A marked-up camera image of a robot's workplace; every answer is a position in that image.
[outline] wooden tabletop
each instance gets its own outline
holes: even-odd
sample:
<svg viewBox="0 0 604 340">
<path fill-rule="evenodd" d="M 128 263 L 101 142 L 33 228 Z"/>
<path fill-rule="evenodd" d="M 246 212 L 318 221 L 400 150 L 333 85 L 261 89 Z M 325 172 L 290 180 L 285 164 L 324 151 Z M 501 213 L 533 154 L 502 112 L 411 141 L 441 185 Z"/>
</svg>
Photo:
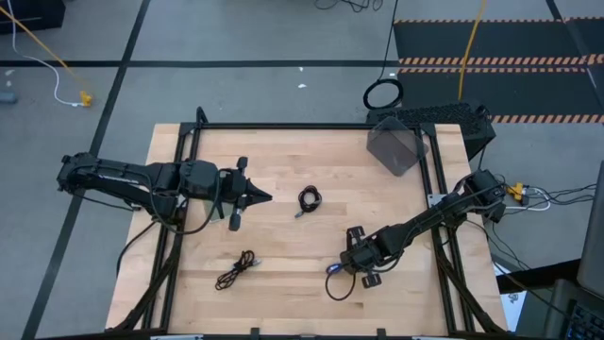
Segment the wooden tabletop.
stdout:
<svg viewBox="0 0 604 340">
<path fill-rule="evenodd" d="M 173 160 L 177 132 L 178 125 L 155 127 L 148 163 Z M 437 132 L 447 186 L 452 188 L 470 172 L 461 132 L 458 126 L 437 126 Z M 235 167 L 240 156 L 247 156 L 245 174 L 273 195 L 273 201 L 248 208 L 237 232 L 228 230 L 227 218 L 184 237 L 169 332 L 247 334 L 259 327 L 262 334 L 374 335 L 384 328 L 389 335 L 446 335 L 429 232 L 414 239 L 398 266 L 382 275 L 380 286 L 363 289 L 359 274 L 347 300 L 336 302 L 325 293 L 325 269 L 345 250 L 347 228 L 364 226 L 371 233 L 427 208 L 419 165 L 400 178 L 393 176 L 367 152 L 366 135 L 366 130 L 203 130 L 198 159 L 221 168 Z M 432 155 L 427 158 L 438 192 Z M 295 219 L 298 194 L 309 184 L 318 188 L 323 203 Z M 470 218 L 481 224 L 477 216 Z M 204 219 L 204 204 L 193 201 L 186 229 Z M 149 221 L 146 212 L 135 212 L 128 239 Z M 156 227 L 125 255 L 108 327 L 122 321 L 146 289 L 158 235 Z M 505 328 L 484 233 L 465 224 L 458 238 L 469 289 Z M 216 278 L 248 249 L 261 264 L 242 273 L 232 287 L 216 291 Z M 344 295 L 351 280 L 345 273 L 335 275 L 329 284 L 332 294 Z M 452 291 L 462 330 L 458 295 Z M 160 293 L 156 306 L 162 300 Z"/>
</svg>

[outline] yellow cable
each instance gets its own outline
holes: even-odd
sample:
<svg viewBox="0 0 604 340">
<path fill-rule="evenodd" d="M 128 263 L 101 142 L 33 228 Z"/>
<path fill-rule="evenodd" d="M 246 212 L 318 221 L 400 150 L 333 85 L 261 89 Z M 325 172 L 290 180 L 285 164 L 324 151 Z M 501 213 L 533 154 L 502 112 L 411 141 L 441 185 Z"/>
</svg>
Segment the yellow cable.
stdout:
<svg viewBox="0 0 604 340">
<path fill-rule="evenodd" d="M 21 24 L 21 22 L 19 20 L 15 19 L 12 15 L 10 15 L 10 13 L 8 13 L 4 8 L 2 8 L 2 6 L 0 6 L 0 12 L 2 12 L 13 23 L 17 24 L 22 30 L 24 30 L 25 33 L 27 33 L 31 37 L 31 39 L 34 40 L 34 42 L 36 42 L 38 45 L 40 45 L 44 50 L 46 50 L 46 52 L 48 52 L 48 54 L 50 54 L 56 61 L 58 61 L 59 64 L 61 64 L 61 66 L 63 66 L 63 68 L 65 70 L 67 70 L 67 72 L 69 72 L 69 74 L 72 75 L 72 77 L 75 80 L 79 81 L 82 84 L 82 86 L 84 86 L 84 88 L 90 88 L 88 86 L 88 83 L 86 82 L 86 80 L 84 80 L 80 76 L 76 75 L 74 73 L 74 71 L 72 71 L 72 69 L 70 69 L 69 66 L 67 66 L 67 64 L 61 58 L 59 58 L 56 54 L 54 54 L 53 51 L 50 50 L 50 48 L 48 48 L 43 42 L 40 41 L 40 39 L 38 39 L 38 37 L 36 37 L 35 34 L 33 34 L 29 29 L 27 29 L 27 27 L 25 27 L 25 25 Z M 82 98 L 83 99 L 84 99 L 85 96 L 89 97 L 88 98 L 89 101 L 92 99 L 87 93 L 82 94 Z"/>
<path fill-rule="evenodd" d="M 463 61 L 461 64 L 461 74 L 460 74 L 460 88 L 458 90 L 457 99 L 461 100 L 461 94 L 463 93 L 463 75 L 465 74 L 465 66 L 468 62 L 468 56 L 470 55 L 470 49 L 472 49 L 472 43 L 474 42 L 474 36 L 476 35 L 476 31 L 478 30 L 478 24 L 480 23 L 480 19 L 482 18 L 482 13 L 484 13 L 484 9 L 487 6 L 487 0 L 482 0 L 482 4 L 480 5 L 480 12 L 478 13 L 478 17 L 474 22 L 474 28 L 472 28 L 472 34 L 470 35 L 470 41 L 468 42 L 468 46 L 465 48 L 465 55 L 463 56 Z"/>
</svg>

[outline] small black object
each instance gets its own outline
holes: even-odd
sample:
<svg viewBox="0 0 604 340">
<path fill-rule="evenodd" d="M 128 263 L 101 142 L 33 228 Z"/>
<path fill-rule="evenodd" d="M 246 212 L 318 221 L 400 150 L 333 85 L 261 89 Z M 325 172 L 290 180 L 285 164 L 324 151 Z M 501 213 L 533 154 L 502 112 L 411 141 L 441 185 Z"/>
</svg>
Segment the small black object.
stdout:
<svg viewBox="0 0 604 340">
<path fill-rule="evenodd" d="M 255 260 L 255 255 L 252 250 L 242 251 L 242 257 L 239 261 L 233 264 L 233 268 L 229 272 L 218 277 L 214 288 L 216 288 L 216 290 L 227 289 L 233 285 L 237 276 L 243 273 L 245 269 L 259 263 L 260 261 Z"/>
<path fill-rule="evenodd" d="M 398 89 L 398 94 L 396 95 L 396 98 L 389 104 L 386 104 L 386 105 L 380 106 L 380 107 L 375 107 L 375 106 L 369 104 L 369 93 L 372 92 L 377 86 L 379 86 L 381 84 L 395 85 L 396 88 Z M 404 94 L 405 93 L 403 91 L 403 84 L 401 84 L 400 81 L 398 81 L 396 79 L 391 79 L 391 78 L 380 79 L 380 80 L 377 80 L 375 83 L 371 84 L 367 88 L 367 90 L 365 90 L 365 94 L 362 96 L 362 103 L 365 106 L 365 108 L 367 108 L 369 110 L 391 109 L 403 102 Z"/>
<path fill-rule="evenodd" d="M 381 285 L 381 277 L 379 274 L 370 274 L 361 279 L 363 288 L 371 288 Z"/>
<path fill-rule="evenodd" d="M 312 201 L 312 203 L 307 203 L 304 200 L 304 196 L 306 194 L 312 194 L 314 196 L 314 200 Z M 302 216 L 304 213 L 314 212 L 319 207 L 319 205 L 321 205 L 321 201 L 323 201 L 323 198 L 321 197 L 321 194 L 319 194 L 319 191 L 314 185 L 309 185 L 308 187 L 304 188 L 300 195 L 298 195 L 298 202 L 300 202 L 300 209 L 302 211 L 297 213 L 295 215 L 295 218 Z"/>
<path fill-rule="evenodd" d="M 398 120 L 387 117 L 367 133 L 367 151 L 401 177 L 426 156 L 428 146 Z"/>
</svg>

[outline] black ring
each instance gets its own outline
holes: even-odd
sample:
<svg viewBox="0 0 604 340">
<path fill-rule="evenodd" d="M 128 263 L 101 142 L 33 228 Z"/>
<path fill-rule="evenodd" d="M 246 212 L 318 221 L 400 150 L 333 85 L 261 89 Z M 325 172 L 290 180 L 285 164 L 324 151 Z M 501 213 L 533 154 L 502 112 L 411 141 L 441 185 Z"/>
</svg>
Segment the black ring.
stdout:
<svg viewBox="0 0 604 340">
<path fill-rule="evenodd" d="M 312 194 L 314 196 L 314 200 L 312 201 L 312 203 L 307 203 L 304 200 L 304 196 L 306 194 Z M 314 212 L 319 207 L 322 200 L 323 200 L 323 198 L 321 197 L 321 194 L 319 194 L 319 191 L 317 190 L 317 188 L 314 185 L 307 186 L 306 188 L 304 188 L 304 190 L 302 190 L 300 195 L 298 195 L 298 202 L 300 203 L 300 209 L 304 213 Z"/>
<path fill-rule="evenodd" d="M 381 84 L 395 85 L 396 88 L 398 89 L 398 94 L 396 95 L 396 98 L 390 104 L 386 104 L 381 107 L 375 107 L 375 106 L 369 104 L 369 93 L 372 92 L 377 86 L 379 86 Z M 391 78 L 378 79 L 375 83 L 371 84 L 371 86 L 369 86 L 367 88 L 367 90 L 365 90 L 365 94 L 362 96 L 362 103 L 365 105 L 365 108 L 367 108 L 369 110 L 390 109 L 403 102 L 404 94 L 405 93 L 403 91 L 403 84 L 401 84 L 400 81 L 398 81 L 396 79 L 391 79 Z"/>
</svg>

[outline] hazard tape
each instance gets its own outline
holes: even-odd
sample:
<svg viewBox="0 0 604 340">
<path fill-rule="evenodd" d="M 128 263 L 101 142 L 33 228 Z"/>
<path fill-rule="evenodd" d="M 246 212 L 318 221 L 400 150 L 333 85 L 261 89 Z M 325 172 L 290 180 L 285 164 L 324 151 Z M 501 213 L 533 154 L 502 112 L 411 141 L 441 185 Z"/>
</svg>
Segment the hazard tape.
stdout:
<svg viewBox="0 0 604 340">
<path fill-rule="evenodd" d="M 588 60 L 587 60 L 587 64 L 588 65 L 593 65 L 593 64 L 600 64 L 600 63 L 604 63 L 604 55 L 600 54 L 600 55 L 590 55 Z"/>
<path fill-rule="evenodd" d="M 401 65 L 451 65 L 463 63 L 463 57 L 406 57 L 398 61 Z M 592 65 L 604 63 L 604 54 L 593 54 L 583 57 L 471 57 L 468 65 Z"/>
<path fill-rule="evenodd" d="M 474 19 L 404 19 L 394 20 L 395 25 L 399 24 L 419 24 L 419 23 L 474 23 Z M 561 19 L 486 19 L 480 20 L 481 23 L 561 23 Z"/>
<path fill-rule="evenodd" d="M 604 114 L 494 115 L 493 123 L 604 123 Z"/>
<path fill-rule="evenodd" d="M 459 73 L 461 68 L 451 67 L 403 67 L 398 70 L 399 74 L 406 73 Z M 584 68 L 579 67 L 506 67 L 506 68 L 466 68 L 466 73 L 585 73 Z"/>
<path fill-rule="evenodd" d="M 604 20 L 604 17 L 568 17 L 568 18 L 564 18 L 565 22 L 569 22 L 571 20 Z"/>
</svg>

